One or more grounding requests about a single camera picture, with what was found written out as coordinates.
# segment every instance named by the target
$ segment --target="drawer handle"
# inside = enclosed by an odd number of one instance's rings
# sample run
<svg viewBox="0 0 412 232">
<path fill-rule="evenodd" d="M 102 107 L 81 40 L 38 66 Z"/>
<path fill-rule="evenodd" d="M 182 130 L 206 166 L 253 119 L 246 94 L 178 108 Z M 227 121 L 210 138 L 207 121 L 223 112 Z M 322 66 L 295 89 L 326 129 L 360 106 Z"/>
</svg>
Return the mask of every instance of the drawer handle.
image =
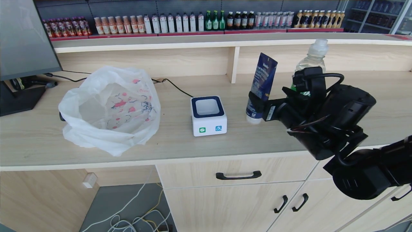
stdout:
<svg viewBox="0 0 412 232">
<path fill-rule="evenodd" d="M 299 206 L 299 208 L 293 207 L 292 211 L 293 212 L 298 212 L 302 208 L 302 206 L 308 201 L 308 199 L 309 199 L 309 196 L 306 193 L 304 193 L 303 194 L 303 203 Z"/>
<path fill-rule="evenodd" d="M 252 176 L 245 177 L 225 177 L 223 173 L 216 173 L 216 178 L 220 180 L 245 180 L 245 179 L 256 179 L 261 177 L 262 173 L 260 171 L 254 171 Z"/>
<path fill-rule="evenodd" d="M 275 208 L 273 211 L 275 211 L 275 213 L 280 213 L 280 211 L 283 209 L 283 207 L 286 205 L 287 202 L 288 202 L 288 196 L 284 195 L 282 206 L 279 209 Z"/>
<path fill-rule="evenodd" d="M 400 198 L 397 198 L 397 197 L 393 196 L 393 197 L 391 198 L 391 200 L 392 200 L 392 201 L 399 201 L 399 200 L 401 200 L 402 198 L 404 198 L 406 195 L 408 195 L 409 193 L 411 193 L 411 192 L 412 192 L 412 184 L 410 184 L 410 186 L 411 186 L 411 190 L 409 190 L 407 193 L 405 193 L 405 195 L 401 196 Z"/>
</svg>

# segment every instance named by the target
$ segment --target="cabinet door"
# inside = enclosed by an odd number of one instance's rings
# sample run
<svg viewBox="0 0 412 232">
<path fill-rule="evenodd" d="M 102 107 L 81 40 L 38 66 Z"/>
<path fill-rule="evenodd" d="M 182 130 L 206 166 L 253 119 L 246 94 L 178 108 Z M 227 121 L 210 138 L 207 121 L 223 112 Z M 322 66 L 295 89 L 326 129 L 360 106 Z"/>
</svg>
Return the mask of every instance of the cabinet door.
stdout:
<svg viewBox="0 0 412 232">
<path fill-rule="evenodd" d="M 368 201 L 355 200 L 341 193 L 332 179 L 308 180 L 269 232 L 336 231 L 389 192 L 387 189 L 377 198 Z M 293 207 L 299 208 L 302 205 L 305 193 L 308 200 L 299 211 L 293 212 Z"/>
<path fill-rule="evenodd" d="M 412 212 L 412 192 L 409 192 L 410 190 L 410 185 L 397 188 L 379 204 L 341 231 L 377 231 L 384 230 L 397 223 Z M 400 200 L 391 200 L 392 197 L 401 198 L 408 192 L 409 194 Z"/>
<path fill-rule="evenodd" d="M 302 182 L 165 189 L 178 232 L 266 232 Z"/>
</svg>

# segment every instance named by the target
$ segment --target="white plastic bag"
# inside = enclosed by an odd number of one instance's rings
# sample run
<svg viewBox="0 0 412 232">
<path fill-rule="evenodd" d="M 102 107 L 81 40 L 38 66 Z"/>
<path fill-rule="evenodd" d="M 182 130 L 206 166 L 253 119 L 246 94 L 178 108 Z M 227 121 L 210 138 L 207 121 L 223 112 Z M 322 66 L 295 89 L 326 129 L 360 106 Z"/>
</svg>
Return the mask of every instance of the white plastic bag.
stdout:
<svg viewBox="0 0 412 232">
<path fill-rule="evenodd" d="M 145 144 L 160 124 L 159 98 L 143 69 L 101 68 L 64 95 L 59 111 L 65 139 L 113 156 Z"/>
</svg>

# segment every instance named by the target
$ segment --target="blue tube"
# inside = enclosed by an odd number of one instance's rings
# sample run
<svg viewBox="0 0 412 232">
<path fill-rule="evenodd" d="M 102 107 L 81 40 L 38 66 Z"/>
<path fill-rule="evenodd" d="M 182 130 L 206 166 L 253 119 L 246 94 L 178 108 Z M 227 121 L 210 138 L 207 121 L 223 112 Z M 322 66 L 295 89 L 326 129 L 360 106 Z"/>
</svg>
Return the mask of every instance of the blue tube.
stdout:
<svg viewBox="0 0 412 232">
<path fill-rule="evenodd" d="M 269 99 L 270 90 L 272 89 L 273 79 L 275 77 L 278 62 L 269 56 L 260 53 L 259 62 L 256 66 L 255 77 L 253 78 L 251 92 L 256 94 L 263 101 Z M 246 119 L 252 124 L 258 124 L 261 121 L 263 113 L 256 113 L 251 101 L 248 101 L 246 107 Z"/>
</svg>

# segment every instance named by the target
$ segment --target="dark bottle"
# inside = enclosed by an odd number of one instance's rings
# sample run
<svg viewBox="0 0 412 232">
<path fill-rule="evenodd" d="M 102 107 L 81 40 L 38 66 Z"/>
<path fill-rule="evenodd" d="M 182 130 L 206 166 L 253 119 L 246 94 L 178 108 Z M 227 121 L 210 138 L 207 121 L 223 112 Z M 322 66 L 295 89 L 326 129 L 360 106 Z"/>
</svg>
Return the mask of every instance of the dark bottle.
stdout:
<svg viewBox="0 0 412 232">
<path fill-rule="evenodd" d="M 229 11 L 229 14 L 227 15 L 227 23 L 226 23 L 226 28 L 228 30 L 233 29 L 233 12 Z"/>
<path fill-rule="evenodd" d="M 246 26 L 246 29 L 253 29 L 255 26 L 255 14 L 253 11 L 251 11 L 248 15 L 248 25 Z"/>
<path fill-rule="evenodd" d="M 240 24 L 240 29 L 244 30 L 246 29 L 248 25 L 248 12 L 243 11 L 243 14 L 241 15 L 241 24 Z"/>
<path fill-rule="evenodd" d="M 236 14 L 234 15 L 233 29 L 235 30 L 240 29 L 241 20 L 242 20 L 242 17 L 240 16 L 240 11 L 236 11 Z"/>
</svg>

